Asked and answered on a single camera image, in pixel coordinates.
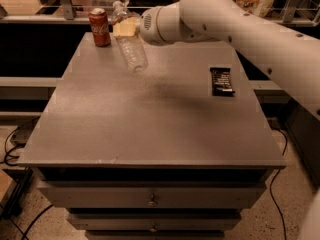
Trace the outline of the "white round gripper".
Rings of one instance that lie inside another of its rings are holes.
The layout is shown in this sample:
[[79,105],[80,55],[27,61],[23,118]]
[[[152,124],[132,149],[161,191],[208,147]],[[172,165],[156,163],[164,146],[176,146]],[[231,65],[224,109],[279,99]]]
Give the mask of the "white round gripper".
[[[113,24],[115,37],[133,37],[137,33],[135,17],[119,18]],[[148,44],[156,46],[176,42],[193,43],[200,40],[200,35],[182,21],[179,3],[146,10],[140,20],[140,36]]]

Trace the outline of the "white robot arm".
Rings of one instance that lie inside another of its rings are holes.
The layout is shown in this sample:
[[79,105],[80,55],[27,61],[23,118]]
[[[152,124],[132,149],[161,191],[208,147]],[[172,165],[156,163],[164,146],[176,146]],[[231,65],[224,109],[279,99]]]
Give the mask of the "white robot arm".
[[180,0],[114,23],[117,37],[152,45],[220,40],[320,118],[320,40],[241,9],[232,0]]

